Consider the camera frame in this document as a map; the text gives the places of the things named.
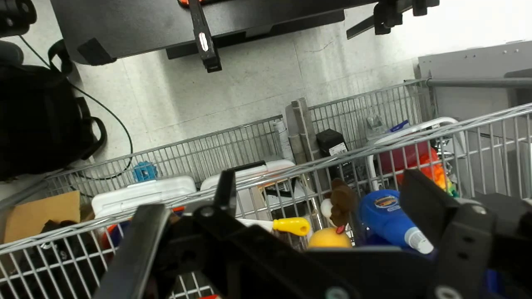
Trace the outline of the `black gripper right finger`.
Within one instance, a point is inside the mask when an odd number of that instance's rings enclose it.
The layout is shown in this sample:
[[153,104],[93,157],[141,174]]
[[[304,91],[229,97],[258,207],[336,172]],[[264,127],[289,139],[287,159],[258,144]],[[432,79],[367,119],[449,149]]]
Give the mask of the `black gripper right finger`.
[[437,250],[430,299],[480,299],[495,217],[480,204],[450,197],[417,169],[404,172],[400,205]]

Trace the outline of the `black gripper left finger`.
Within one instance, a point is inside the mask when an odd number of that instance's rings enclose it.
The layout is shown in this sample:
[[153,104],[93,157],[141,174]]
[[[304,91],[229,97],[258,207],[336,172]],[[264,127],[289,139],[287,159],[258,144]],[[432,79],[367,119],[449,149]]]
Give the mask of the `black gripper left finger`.
[[153,262],[168,215],[163,204],[143,204],[134,210],[93,299],[161,299]]

